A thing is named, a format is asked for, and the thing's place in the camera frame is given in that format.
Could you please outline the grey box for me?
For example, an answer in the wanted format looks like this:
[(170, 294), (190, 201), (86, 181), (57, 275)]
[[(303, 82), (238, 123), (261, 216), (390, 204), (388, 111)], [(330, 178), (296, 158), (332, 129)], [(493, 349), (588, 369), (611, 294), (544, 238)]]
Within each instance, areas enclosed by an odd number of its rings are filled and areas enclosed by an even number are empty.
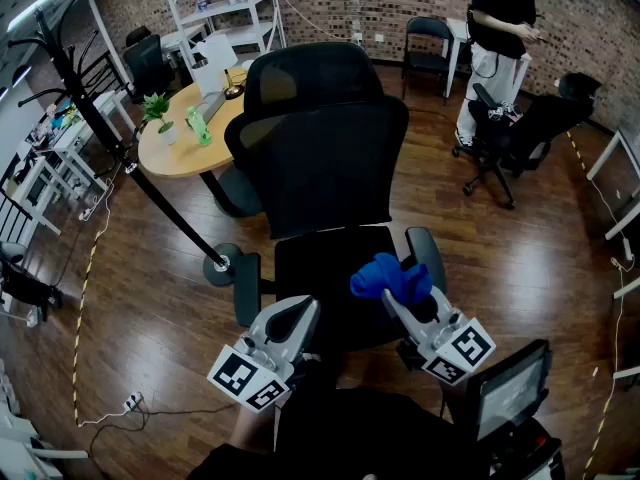
[(223, 92), (210, 92), (202, 97), (196, 110), (202, 115), (204, 122), (208, 124), (225, 102), (226, 98)]

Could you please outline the small potted green plant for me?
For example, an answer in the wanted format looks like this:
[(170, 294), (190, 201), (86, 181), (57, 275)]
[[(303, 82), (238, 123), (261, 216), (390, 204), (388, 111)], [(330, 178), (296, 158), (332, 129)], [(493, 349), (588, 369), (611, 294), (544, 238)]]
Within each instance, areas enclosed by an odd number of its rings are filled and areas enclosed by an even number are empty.
[(143, 120), (150, 124), (158, 122), (156, 133), (167, 145), (173, 145), (178, 139), (178, 129), (175, 121), (166, 117), (169, 111), (169, 100), (163, 95), (153, 93), (145, 95), (143, 98), (144, 117)]

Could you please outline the white shade brass lamp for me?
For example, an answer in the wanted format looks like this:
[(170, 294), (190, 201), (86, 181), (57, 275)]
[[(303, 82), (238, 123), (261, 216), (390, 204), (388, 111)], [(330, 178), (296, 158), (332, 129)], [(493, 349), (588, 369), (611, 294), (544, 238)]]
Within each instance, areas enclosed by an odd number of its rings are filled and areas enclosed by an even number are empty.
[(238, 98), (244, 88), (232, 80), (229, 70), (238, 58), (226, 34), (211, 34), (196, 44), (203, 59), (193, 66), (193, 74), (203, 97), (223, 93), (227, 100)]

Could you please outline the black mesh chair headrest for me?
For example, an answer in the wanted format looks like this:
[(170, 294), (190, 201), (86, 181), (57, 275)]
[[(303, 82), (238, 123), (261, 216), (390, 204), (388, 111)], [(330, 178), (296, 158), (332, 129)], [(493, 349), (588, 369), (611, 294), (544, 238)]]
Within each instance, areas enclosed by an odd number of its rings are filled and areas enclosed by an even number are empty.
[(361, 47), (346, 42), (310, 43), (270, 52), (251, 64), (244, 112), (266, 115), (382, 95), (380, 79)]

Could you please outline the white frame desk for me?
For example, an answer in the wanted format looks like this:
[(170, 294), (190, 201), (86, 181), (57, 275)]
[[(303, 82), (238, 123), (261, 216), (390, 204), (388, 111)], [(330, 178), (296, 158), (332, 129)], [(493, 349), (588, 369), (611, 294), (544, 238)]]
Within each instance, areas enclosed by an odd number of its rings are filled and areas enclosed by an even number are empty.
[(594, 186), (603, 182), (609, 191), (602, 196), (612, 218), (604, 238), (622, 235), (626, 226), (640, 217), (640, 124), (623, 120), (616, 128), (586, 178)]

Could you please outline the spare grey gripper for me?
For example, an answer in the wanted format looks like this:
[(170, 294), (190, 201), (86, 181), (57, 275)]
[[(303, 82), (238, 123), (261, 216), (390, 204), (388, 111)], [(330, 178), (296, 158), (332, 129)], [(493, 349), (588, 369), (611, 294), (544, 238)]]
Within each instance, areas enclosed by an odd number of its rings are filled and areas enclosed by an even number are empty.
[(488, 117), (493, 121), (508, 120), (511, 123), (515, 123), (520, 120), (523, 115), (524, 113), (518, 105), (506, 101), (488, 110)]

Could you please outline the person's left forearm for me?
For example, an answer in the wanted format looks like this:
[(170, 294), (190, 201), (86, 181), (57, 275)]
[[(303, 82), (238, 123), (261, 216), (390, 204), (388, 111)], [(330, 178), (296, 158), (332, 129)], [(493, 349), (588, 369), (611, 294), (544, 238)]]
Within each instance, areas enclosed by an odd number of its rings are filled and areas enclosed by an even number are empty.
[(275, 405), (270, 405), (259, 413), (242, 406), (229, 444), (246, 451), (271, 453), (275, 446), (275, 422)]

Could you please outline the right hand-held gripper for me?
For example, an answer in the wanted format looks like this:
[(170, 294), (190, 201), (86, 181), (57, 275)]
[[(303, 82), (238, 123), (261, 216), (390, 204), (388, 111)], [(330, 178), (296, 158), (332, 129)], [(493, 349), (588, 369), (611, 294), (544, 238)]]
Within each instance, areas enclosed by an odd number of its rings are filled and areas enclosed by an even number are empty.
[(468, 378), (496, 349), (480, 322), (452, 306), (436, 286), (417, 305), (417, 317), (388, 288), (382, 301), (416, 349), (418, 367), (449, 386)]

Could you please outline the person's black shirt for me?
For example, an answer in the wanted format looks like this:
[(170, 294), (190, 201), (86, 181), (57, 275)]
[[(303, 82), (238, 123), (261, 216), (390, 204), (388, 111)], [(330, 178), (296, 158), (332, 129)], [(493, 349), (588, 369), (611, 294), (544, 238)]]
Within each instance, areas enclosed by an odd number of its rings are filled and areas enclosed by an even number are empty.
[(471, 441), (398, 393), (339, 389), (316, 365), (276, 413), (271, 453), (213, 449), (187, 480), (566, 480), (560, 440), (528, 418)]

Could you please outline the black chair seat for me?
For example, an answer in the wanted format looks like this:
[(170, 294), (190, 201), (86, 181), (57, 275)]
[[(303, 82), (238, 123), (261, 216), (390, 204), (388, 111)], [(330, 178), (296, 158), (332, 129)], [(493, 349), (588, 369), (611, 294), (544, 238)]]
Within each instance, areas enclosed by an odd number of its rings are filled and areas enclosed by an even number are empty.
[(381, 300), (357, 297), (350, 289), (351, 276), (377, 253), (396, 254), (386, 226), (317, 232), (276, 244), (276, 297), (311, 295), (320, 304), (311, 353), (353, 352), (401, 338)]

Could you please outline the green plastic bottle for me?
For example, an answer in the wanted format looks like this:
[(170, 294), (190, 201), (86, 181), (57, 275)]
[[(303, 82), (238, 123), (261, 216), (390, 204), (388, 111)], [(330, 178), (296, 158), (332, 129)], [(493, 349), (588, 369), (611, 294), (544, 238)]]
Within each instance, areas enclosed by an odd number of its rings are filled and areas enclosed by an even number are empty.
[(201, 146), (209, 145), (212, 142), (212, 136), (207, 128), (207, 123), (203, 115), (195, 107), (189, 107), (187, 109), (186, 122), (196, 134)]

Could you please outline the reclined black office chair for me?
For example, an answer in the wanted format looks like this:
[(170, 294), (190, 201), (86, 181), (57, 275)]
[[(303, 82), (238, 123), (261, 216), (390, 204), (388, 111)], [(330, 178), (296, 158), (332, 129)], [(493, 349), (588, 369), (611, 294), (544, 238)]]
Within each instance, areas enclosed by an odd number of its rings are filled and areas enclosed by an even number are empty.
[(477, 165), (477, 174), (465, 183), (463, 193), (470, 196), (474, 185), (492, 172), (506, 194), (505, 207), (513, 209), (514, 198), (503, 171), (519, 177), (525, 171), (537, 169), (557, 136), (590, 118), (601, 86), (601, 82), (584, 73), (568, 73), (560, 79), (557, 95), (534, 97), (522, 118), (511, 123), (489, 119), (488, 110), (501, 103), (476, 84), (477, 99), (470, 103), (470, 112), (477, 124), (477, 135), (471, 147), (457, 145), (452, 150), (453, 156), (465, 153)]

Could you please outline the black metal railing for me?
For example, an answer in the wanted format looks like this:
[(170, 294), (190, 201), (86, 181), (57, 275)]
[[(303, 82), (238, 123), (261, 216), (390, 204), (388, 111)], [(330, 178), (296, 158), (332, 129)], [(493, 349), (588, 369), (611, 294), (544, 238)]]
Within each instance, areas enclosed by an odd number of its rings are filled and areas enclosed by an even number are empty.
[(33, 205), (25, 197), (10, 197), (0, 188), (0, 242), (29, 247), (37, 222)]

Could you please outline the cluttered white desk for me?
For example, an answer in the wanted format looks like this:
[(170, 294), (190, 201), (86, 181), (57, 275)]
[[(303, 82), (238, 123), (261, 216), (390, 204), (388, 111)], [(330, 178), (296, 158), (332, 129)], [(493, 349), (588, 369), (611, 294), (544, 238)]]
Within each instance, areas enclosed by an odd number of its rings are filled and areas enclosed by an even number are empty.
[[(126, 91), (108, 91), (100, 95), (95, 101), (94, 106), (99, 111), (101, 117), (105, 120), (109, 129), (115, 135), (120, 149), (125, 151), (135, 142), (138, 128), (125, 111), (122, 100), (125, 98)], [(132, 132), (132, 142), (127, 144), (123, 141), (121, 134), (114, 126), (110, 114), (117, 111), (124, 123)], [(18, 186), (14, 192), (11, 201), (23, 207), (32, 218), (40, 224), (49, 227), (57, 235), (60, 230), (56, 228), (49, 220), (44, 217), (42, 209), (38, 208), (38, 204), (31, 204), (28, 201), (28, 195), (33, 188), (34, 183), (40, 179), (45, 182), (44, 194), (49, 195), (51, 192), (57, 192), (59, 188), (63, 189), (72, 198), (77, 199), (78, 193), (64, 180), (63, 171), (71, 171), (86, 187), (96, 184), (103, 193), (94, 202), (98, 205), (105, 195), (110, 191), (110, 186), (115, 180), (116, 174), (112, 175), (111, 181), (107, 182), (102, 179), (112, 170), (117, 169), (120, 165), (118, 157), (115, 157), (114, 166), (107, 169), (104, 173), (96, 173), (79, 155), (80, 143), (85, 144), (86, 141), (94, 134), (93, 130), (81, 119), (76, 124), (72, 124), (62, 131), (55, 139), (52, 146), (45, 148), (41, 153), (37, 153), (36, 162), (29, 171), (25, 181)]]

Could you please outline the black floor equipment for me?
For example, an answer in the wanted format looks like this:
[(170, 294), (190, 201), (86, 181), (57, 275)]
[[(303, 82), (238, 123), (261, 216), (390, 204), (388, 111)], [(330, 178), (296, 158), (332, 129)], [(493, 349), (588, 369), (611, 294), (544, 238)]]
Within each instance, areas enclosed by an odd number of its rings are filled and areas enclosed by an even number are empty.
[(31, 276), (20, 265), (25, 255), (25, 246), (0, 241), (0, 288), (14, 299), (37, 307), (46, 321), (51, 307), (62, 307), (62, 292)]

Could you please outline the black folding chair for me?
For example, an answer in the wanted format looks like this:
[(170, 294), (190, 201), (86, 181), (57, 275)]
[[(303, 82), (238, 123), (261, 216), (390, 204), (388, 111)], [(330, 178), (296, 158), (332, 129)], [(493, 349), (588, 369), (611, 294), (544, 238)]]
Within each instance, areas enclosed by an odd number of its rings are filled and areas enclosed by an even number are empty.
[(406, 26), (402, 62), (402, 98), (405, 98), (408, 75), (423, 72), (439, 77), (443, 103), (448, 101), (448, 76), (453, 36), (445, 21), (432, 17), (413, 17)]

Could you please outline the black coat rack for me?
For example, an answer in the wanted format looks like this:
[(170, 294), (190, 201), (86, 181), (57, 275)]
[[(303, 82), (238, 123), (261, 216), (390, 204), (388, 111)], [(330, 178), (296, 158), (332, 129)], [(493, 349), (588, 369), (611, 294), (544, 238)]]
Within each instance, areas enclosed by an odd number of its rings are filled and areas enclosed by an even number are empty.
[(217, 287), (232, 285), (237, 278), (242, 258), (241, 249), (229, 243), (219, 244), (215, 247), (210, 246), (152, 184), (139, 166), (127, 157), (124, 146), (117, 140), (115, 132), (111, 130), (100, 111), (90, 100), (82, 78), (86, 55), (82, 54), (78, 60), (75, 60), (75, 48), (73, 46), (65, 47), (62, 41), (62, 30), (66, 16), (77, 0), (69, 0), (57, 21), (57, 27), (54, 29), (49, 27), (45, 18), (42, 9), (44, 1), (34, 1), (30, 8), (23, 12), (25, 18), (32, 17), (37, 22), (38, 29), (32, 36), (15, 39), (11, 32), (7, 33), (7, 46), (10, 49), (20, 45), (33, 45), (43, 49), (59, 75), (62, 83), (60, 87), (41, 91), (34, 97), (39, 98), (46, 93), (55, 93), (70, 98), (101, 144), (114, 159), (121, 163), (129, 177), (164, 215), (205, 254), (203, 264), (205, 279)]

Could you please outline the white plastic chairs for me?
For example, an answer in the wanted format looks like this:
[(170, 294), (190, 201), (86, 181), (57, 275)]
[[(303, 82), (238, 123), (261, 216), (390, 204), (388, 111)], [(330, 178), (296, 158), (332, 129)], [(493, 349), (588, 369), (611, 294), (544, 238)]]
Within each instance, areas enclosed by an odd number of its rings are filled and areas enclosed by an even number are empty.
[(65, 461), (87, 460), (84, 450), (57, 450), (42, 440), (20, 405), (0, 359), (0, 480), (64, 480)]

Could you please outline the black mesh office chair back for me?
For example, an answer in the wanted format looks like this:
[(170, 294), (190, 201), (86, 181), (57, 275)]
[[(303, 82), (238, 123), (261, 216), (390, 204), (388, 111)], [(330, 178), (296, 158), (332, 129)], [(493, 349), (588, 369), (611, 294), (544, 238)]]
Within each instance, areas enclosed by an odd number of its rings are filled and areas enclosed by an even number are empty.
[(390, 221), (390, 191), (408, 128), (405, 103), (371, 101), (243, 113), (225, 142), (266, 213), (271, 236)]

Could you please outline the black chest-mounted screen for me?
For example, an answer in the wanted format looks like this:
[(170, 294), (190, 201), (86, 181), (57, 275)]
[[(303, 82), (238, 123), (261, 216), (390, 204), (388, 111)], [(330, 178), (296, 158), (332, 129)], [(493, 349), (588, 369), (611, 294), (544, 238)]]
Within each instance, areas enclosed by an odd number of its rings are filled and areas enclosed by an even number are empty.
[(463, 418), (468, 438), (481, 442), (532, 417), (548, 396), (546, 381), (551, 358), (549, 342), (536, 339), (471, 377)]

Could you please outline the blue cloth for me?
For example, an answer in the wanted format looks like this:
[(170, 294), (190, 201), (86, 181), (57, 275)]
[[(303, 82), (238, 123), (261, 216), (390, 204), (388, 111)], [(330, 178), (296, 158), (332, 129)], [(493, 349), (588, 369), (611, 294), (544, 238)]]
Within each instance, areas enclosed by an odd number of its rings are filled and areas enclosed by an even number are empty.
[(405, 269), (389, 253), (376, 254), (350, 278), (351, 293), (359, 298), (381, 299), (385, 289), (417, 318), (417, 305), (431, 295), (433, 281), (425, 265)]

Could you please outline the round wooden table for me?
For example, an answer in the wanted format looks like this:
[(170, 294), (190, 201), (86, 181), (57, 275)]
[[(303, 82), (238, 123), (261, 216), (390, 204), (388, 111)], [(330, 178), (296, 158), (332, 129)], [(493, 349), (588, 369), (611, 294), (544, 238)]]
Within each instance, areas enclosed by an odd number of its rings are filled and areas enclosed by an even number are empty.
[(202, 145), (186, 123), (187, 110), (202, 103), (200, 89), (192, 83), (169, 99), (166, 119), (174, 123), (177, 140), (169, 144), (159, 134), (159, 121), (148, 124), (139, 140), (138, 156), (150, 173), (166, 178), (200, 177), (226, 214), (242, 218), (262, 212), (248, 178), (234, 162), (224, 140), (230, 122), (244, 110), (244, 97), (224, 99), (207, 127), (212, 143)]

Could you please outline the white metal shelf unit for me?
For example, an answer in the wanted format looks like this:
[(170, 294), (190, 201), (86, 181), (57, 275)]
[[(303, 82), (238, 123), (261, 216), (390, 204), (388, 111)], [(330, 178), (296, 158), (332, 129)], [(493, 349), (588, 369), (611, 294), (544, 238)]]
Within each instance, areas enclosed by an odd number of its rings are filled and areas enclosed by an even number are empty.
[(287, 45), (279, 0), (167, 0), (176, 26), (178, 51), (194, 61), (196, 42), (225, 35), (232, 48), (245, 54), (268, 53)]

